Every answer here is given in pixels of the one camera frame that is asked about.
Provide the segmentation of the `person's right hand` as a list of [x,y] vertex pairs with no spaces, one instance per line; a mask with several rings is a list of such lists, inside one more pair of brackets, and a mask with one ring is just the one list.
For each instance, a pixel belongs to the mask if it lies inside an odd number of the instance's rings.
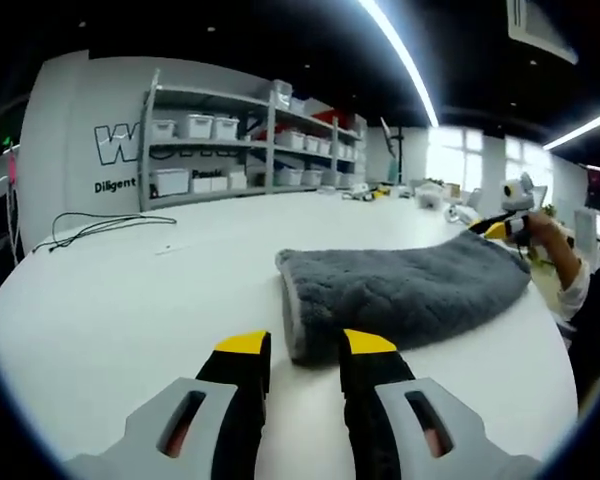
[[551,217],[542,212],[528,212],[524,218],[533,244],[540,245],[549,255],[570,251],[566,237]]

